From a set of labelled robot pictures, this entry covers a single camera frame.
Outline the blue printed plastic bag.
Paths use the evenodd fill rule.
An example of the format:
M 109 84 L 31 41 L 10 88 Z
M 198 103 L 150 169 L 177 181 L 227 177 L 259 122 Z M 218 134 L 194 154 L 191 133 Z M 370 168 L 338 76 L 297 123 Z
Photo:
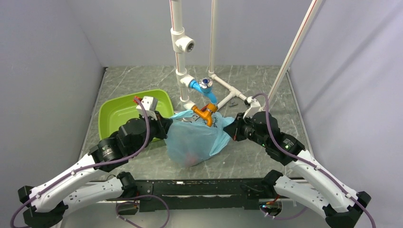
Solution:
M 220 153 L 231 139 L 224 127 L 235 120 L 214 113 L 209 127 L 191 110 L 174 114 L 170 119 L 173 123 L 164 141 L 168 157 L 181 167 L 197 165 Z

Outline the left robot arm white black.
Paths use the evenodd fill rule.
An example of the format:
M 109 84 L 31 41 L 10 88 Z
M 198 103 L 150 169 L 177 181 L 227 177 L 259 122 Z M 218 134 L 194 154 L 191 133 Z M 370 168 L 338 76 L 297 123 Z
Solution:
M 155 119 L 143 116 L 130 119 L 58 176 L 36 187 L 21 187 L 18 195 L 26 207 L 23 212 L 26 226 L 50 228 L 67 214 L 90 204 L 138 196 L 134 177 L 125 171 L 97 185 L 85 187 L 85 184 L 128 163 L 154 138 L 166 139 L 172 123 L 172 119 L 162 117 L 159 112 Z

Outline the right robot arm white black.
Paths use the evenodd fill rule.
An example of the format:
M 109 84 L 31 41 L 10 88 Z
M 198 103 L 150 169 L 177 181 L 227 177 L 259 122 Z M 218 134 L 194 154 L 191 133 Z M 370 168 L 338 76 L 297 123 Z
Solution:
M 250 140 L 264 147 L 270 158 L 298 172 L 310 183 L 310 186 L 300 184 L 271 170 L 261 181 L 267 197 L 280 195 L 295 200 L 323 217 L 331 228 L 353 228 L 362 214 L 368 216 L 372 227 L 376 226 L 366 209 L 371 196 L 365 191 L 355 191 L 330 174 L 299 140 L 280 130 L 271 114 L 258 112 L 245 117 L 239 113 L 224 131 L 234 141 Z

